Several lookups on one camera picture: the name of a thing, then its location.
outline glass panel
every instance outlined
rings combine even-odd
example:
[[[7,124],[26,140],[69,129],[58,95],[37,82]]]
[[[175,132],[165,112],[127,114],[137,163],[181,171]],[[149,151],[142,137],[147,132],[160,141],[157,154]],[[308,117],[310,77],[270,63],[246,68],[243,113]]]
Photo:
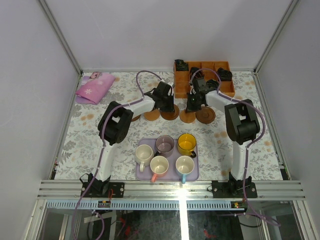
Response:
[[[99,210],[104,218],[101,240],[301,240],[290,202],[252,202],[259,214],[273,217],[280,227],[264,224],[248,215],[230,216],[230,211],[213,210]],[[40,239],[72,240],[73,210],[48,209]],[[92,210],[78,210],[75,233],[78,240],[94,240],[102,231],[102,221]]]

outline mug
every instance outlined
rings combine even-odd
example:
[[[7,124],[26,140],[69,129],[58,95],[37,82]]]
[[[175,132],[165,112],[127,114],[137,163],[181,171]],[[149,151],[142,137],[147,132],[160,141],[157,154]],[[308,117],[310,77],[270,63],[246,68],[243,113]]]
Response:
[[[187,175],[195,169],[195,162],[189,156],[181,156],[175,162],[175,169],[182,177],[182,184],[185,184]]]
[[[140,172],[145,170],[145,166],[149,166],[154,157],[153,149],[146,144],[140,145],[135,150],[135,161],[140,164]]]
[[[194,151],[196,145],[196,138],[189,133],[182,134],[178,138],[178,151],[181,155],[186,155],[195,158],[197,156]]]
[[[163,156],[168,158],[174,151],[175,141],[168,135],[160,136],[155,141],[155,148],[157,152],[154,156]]]
[[[158,177],[166,175],[169,169],[169,162],[164,156],[155,156],[150,162],[150,168],[153,172],[151,182],[155,182]]]

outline wire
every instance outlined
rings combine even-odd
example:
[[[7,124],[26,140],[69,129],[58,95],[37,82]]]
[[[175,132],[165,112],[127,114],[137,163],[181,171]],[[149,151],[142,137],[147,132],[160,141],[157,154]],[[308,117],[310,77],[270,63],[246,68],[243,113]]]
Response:
[[[212,192],[213,192],[213,191],[212,191],[212,188],[211,188],[211,190],[209,190],[210,187],[212,187],[212,185],[208,186],[208,187],[206,188],[206,190],[207,190],[208,192],[212,193]]]
[[[78,210],[78,207],[80,205],[80,202],[81,200],[83,199],[83,197],[85,196],[85,194],[88,192],[88,190],[90,189],[91,185],[94,183],[94,180],[96,179],[97,175],[98,175],[98,171],[99,171],[99,168],[100,168],[100,164],[101,164],[101,160],[102,160],[102,156],[104,154],[104,150],[105,150],[105,147],[106,147],[106,141],[105,141],[105,138],[104,138],[104,134],[105,134],[105,130],[106,130],[106,126],[107,126],[107,122],[109,121],[110,117],[112,116],[112,114],[119,108],[122,108],[122,107],[128,107],[130,105],[134,105],[134,104],[137,104],[137,103],[140,103],[144,100],[144,92],[140,86],[140,83],[138,81],[138,75],[140,73],[151,73],[155,76],[157,76],[159,79],[161,79],[161,77],[159,75],[157,75],[156,73],[152,72],[152,71],[148,71],[148,70],[142,70],[142,71],[139,71],[136,76],[135,76],[135,81],[136,81],[136,84],[142,94],[142,98],[137,100],[137,101],[134,101],[134,102],[131,102],[131,103],[127,103],[127,104],[121,104],[119,106],[116,106],[115,108],[113,108],[110,113],[108,114],[108,116],[106,117],[104,123],[103,123],[103,127],[102,127],[102,131],[101,131],[101,140],[102,140],[102,148],[101,148],[101,152],[100,152],[100,156],[99,156],[99,160],[98,160],[98,164],[97,164],[97,167],[96,167],[96,170],[95,170],[95,173],[92,177],[92,180],[90,181],[90,183],[88,184],[88,186],[86,187],[86,189],[84,190],[84,192],[82,193],[82,195],[80,196],[78,202],[76,203],[76,206],[74,208],[74,211],[73,211],[73,214],[72,214],[72,220],[71,220],[71,229],[72,229],[72,237],[74,240],[77,240],[77,237],[75,235],[75,220],[76,220],[76,213],[77,213],[77,210]],[[101,233],[100,235],[96,238],[96,240],[99,240],[101,238],[101,236],[103,235],[104,231],[105,231],[105,222],[104,220],[101,218],[101,220],[103,221],[103,224],[102,224],[102,230],[101,230]]]
[[[142,88],[141,88],[141,86],[140,86],[140,84],[139,84],[139,81],[138,81],[138,76],[139,76],[140,73],[150,73],[150,74],[153,74],[153,75],[155,75],[156,77],[158,77],[160,80],[162,80],[162,78],[161,78],[158,74],[154,73],[153,71],[148,71],[148,70],[138,71],[138,73],[135,75],[135,82],[136,82],[136,84],[137,84],[137,86],[138,86],[138,88],[139,88],[139,90],[140,90],[140,92],[141,92],[141,94],[142,94],[142,98],[144,98],[144,97],[145,97],[144,91],[142,90]]]
[[[262,223],[260,223],[259,225],[255,225],[255,226],[247,225],[247,224],[244,224],[244,223],[241,223],[241,222],[239,222],[239,223],[240,223],[240,225],[242,225],[244,227],[252,228],[252,229],[259,228],[262,225]]]
[[[92,223],[92,221],[88,223],[88,227],[86,228],[86,237],[88,238],[88,240],[92,240],[91,237],[90,237],[90,235],[89,235],[89,228],[90,228],[90,224],[91,224],[91,223]]]
[[[128,211],[126,211],[124,223],[123,223],[123,225],[122,225],[122,228],[121,228],[120,231],[118,232],[117,236],[115,237],[116,239],[119,237],[121,231],[124,229],[124,227],[125,227],[125,225],[126,225],[126,222],[127,222],[127,217],[128,217]]]
[[[274,218],[270,217],[270,216],[265,216],[265,215],[262,215],[262,214],[259,214],[257,211],[255,211],[255,209],[253,208],[253,206],[251,205],[251,203],[248,201],[248,198],[247,198],[247,193],[246,193],[246,186],[245,186],[245,183],[246,183],[246,176],[247,176],[247,170],[248,170],[248,164],[249,164],[249,148],[252,144],[256,143],[257,141],[259,141],[263,135],[265,134],[266,132],[266,121],[265,121],[265,118],[263,116],[263,114],[260,112],[259,109],[257,109],[255,106],[245,102],[245,101],[241,101],[241,100],[238,100],[238,99],[234,99],[232,97],[229,97],[221,92],[220,91],[220,87],[221,87],[221,79],[220,79],[220,76],[212,69],[210,68],[201,68],[197,71],[195,71],[190,79],[190,82],[192,82],[192,80],[194,79],[195,75],[197,74],[197,72],[201,71],[201,70],[208,70],[208,71],[211,71],[213,72],[217,78],[218,78],[218,82],[219,82],[219,86],[216,90],[216,92],[218,93],[219,96],[227,99],[227,100],[230,100],[232,102],[236,102],[236,103],[241,103],[241,104],[244,104],[250,108],[252,108],[258,115],[259,117],[261,118],[261,121],[262,121],[262,132],[260,134],[259,137],[257,137],[256,139],[254,139],[252,142],[250,142],[246,148],[245,148],[245,164],[244,164],[244,173],[243,173],[243,181],[242,181],[242,189],[243,189],[243,197],[245,199],[245,201],[247,202],[248,206],[252,209],[252,211],[254,212],[253,215],[256,215],[257,217],[261,218],[263,221],[265,221],[266,223],[268,224],[271,224],[273,226],[276,226],[276,227],[280,227],[281,224]]]
[[[109,189],[109,202],[110,202],[110,206],[111,206],[111,199],[112,199],[112,196],[114,195],[114,190],[111,188]]]

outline purple mug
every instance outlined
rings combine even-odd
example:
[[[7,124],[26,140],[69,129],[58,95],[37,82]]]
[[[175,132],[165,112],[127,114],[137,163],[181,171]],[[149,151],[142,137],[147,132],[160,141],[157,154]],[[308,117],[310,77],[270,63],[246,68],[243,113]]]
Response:
[[[154,156],[161,155],[165,158],[169,157],[175,148],[175,141],[168,135],[162,135],[155,141],[156,153]]]

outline pink mug handle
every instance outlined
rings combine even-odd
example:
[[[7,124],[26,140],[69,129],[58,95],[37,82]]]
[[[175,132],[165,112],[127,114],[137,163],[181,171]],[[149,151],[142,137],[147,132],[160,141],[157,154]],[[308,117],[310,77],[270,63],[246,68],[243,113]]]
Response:
[[[157,174],[153,174],[152,178],[151,178],[151,182],[155,182],[157,180],[158,175]]]

